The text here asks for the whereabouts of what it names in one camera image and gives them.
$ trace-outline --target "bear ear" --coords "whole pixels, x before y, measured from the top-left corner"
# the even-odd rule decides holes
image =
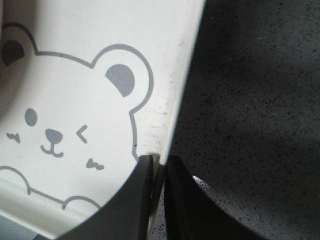
[[[95,57],[92,66],[119,92],[127,106],[138,110],[149,100],[154,86],[153,72],[147,59],[135,48],[110,45]]]
[[[7,23],[1,33],[1,59],[5,66],[35,53],[37,47],[27,28],[19,23]]]
[[[1,58],[7,67],[13,62],[25,56],[25,51],[22,45],[15,40],[6,41],[1,50]]]

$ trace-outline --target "gray outline drawing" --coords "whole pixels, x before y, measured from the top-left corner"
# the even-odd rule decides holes
[[[90,198],[88,198],[86,196],[79,196],[79,195],[71,196],[71,197],[68,197],[66,200],[63,201],[63,200],[60,200],[60,199],[55,198],[53,196],[47,195],[47,194],[45,194],[45,193],[43,193],[43,192],[31,187],[29,182],[28,182],[28,180],[26,179],[26,177],[20,171],[18,171],[17,169],[15,169],[12,166],[0,166],[0,171],[1,170],[9,170],[9,171],[12,171],[12,172],[18,174],[22,178],[24,183],[25,183],[26,192],[27,192],[28,195],[30,195],[33,192],[33,193],[41,195],[41,196],[43,196],[43,197],[45,197],[47,199],[53,200],[53,201],[55,201],[57,203],[62,204],[62,209],[63,210],[66,209],[66,206],[68,205],[68,203],[70,203],[71,201],[74,201],[74,200],[83,200],[83,201],[86,201],[86,202],[96,206],[98,209],[101,208],[101,206],[97,202],[93,201],[92,199],[90,199]]]
[[[144,99],[142,100],[142,102],[140,102],[136,107],[134,107],[133,109],[131,109],[129,111],[129,118],[130,118],[130,121],[131,121],[131,127],[132,127],[132,156],[135,158],[136,161],[138,161],[139,157],[138,157],[138,154],[137,154],[137,143],[138,143],[138,136],[137,136],[137,124],[136,124],[136,120],[135,120],[135,117],[134,117],[134,114],[136,112],[138,112],[144,105],[146,105],[146,103],[148,102],[148,100],[150,99],[151,97],[151,94],[153,92],[153,88],[154,88],[154,75],[153,75],[153,71],[151,69],[151,66],[149,64],[149,62],[147,61],[147,59],[144,57],[144,55],[142,53],[140,53],[137,49],[133,48],[132,46],[129,46],[129,45],[126,45],[126,44],[113,44],[113,45],[110,45],[110,46],[107,46],[105,48],[103,48],[96,56],[95,58],[91,61],[91,62],[88,62],[88,61],[85,61],[83,59],[80,59],[76,56],[72,56],[72,55],[69,55],[69,54],[65,54],[65,53],[61,53],[61,52],[54,52],[54,51],[39,51],[38,48],[37,48],[37,45],[36,45],[36,42],[32,36],[32,34],[30,33],[30,31],[25,27],[23,26],[22,24],[18,23],[18,22],[9,22],[9,23],[5,23],[3,24],[2,26],[2,30],[5,30],[6,28],[10,28],[10,27],[13,27],[13,28],[19,28],[21,29],[22,31],[25,32],[25,34],[28,36],[32,46],[33,46],[33,50],[34,50],[34,54],[36,56],[53,56],[53,57],[59,57],[59,58],[65,58],[65,59],[69,59],[71,61],[74,61],[74,62],[77,62],[79,64],[82,64],[90,69],[93,69],[97,63],[97,61],[99,60],[99,58],[104,55],[105,53],[107,52],[110,52],[110,51],[113,51],[113,50],[124,50],[124,51],[128,51],[134,55],[136,55],[142,62],[143,64],[145,65],[146,67],[146,70],[147,70],[147,73],[148,73],[148,76],[149,76],[149,86],[148,86],[148,89],[147,89],[147,93],[144,97]],[[91,203],[93,204],[94,206],[96,206],[98,209],[100,209],[101,207],[98,205],[98,203],[96,203],[95,201],[93,201],[92,199],[88,198],[88,197],[85,197],[85,196],[71,196],[69,198],[67,198],[65,201],[63,200],[60,200],[58,198],[55,198],[53,196],[50,196],[50,195],[47,195],[37,189],[34,189],[32,187],[30,187],[27,179],[24,177],[24,175],[18,171],[17,169],[13,168],[13,167],[10,167],[10,166],[0,166],[0,171],[1,170],[10,170],[10,171],[13,171],[15,173],[17,173],[25,182],[26,184],[26,187],[27,187],[27,192],[28,192],[28,195],[31,194],[31,192],[33,193],[36,193],[38,195],[41,195],[47,199],[50,199],[52,201],[55,201],[57,203],[60,203],[62,204],[62,209],[64,210],[67,206],[67,204],[71,201],[74,201],[74,200],[83,200],[83,201],[86,201],[88,203]]]

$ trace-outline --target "white plastic rim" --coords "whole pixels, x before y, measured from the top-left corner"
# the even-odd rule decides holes
[[[4,1],[0,214],[50,239],[166,163],[204,1]]]

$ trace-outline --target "black plastic piece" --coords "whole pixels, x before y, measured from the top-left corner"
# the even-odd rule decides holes
[[[164,186],[168,240],[264,240],[221,210],[188,173],[179,157],[166,165]]]
[[[96,214],[58,240],[145,240],[153,158],[141,156],[130,177]]]

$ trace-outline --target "bear mouth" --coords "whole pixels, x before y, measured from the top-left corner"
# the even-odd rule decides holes
[[[49,150],[45,149],[45,147],[43,145],[41,145],[40,148],[45,154],[52,155],[56,158],[62,158],[64,156],[63,152],[60,152],[60,153],[55,152],[55,145],[53,143],[51,143]]]

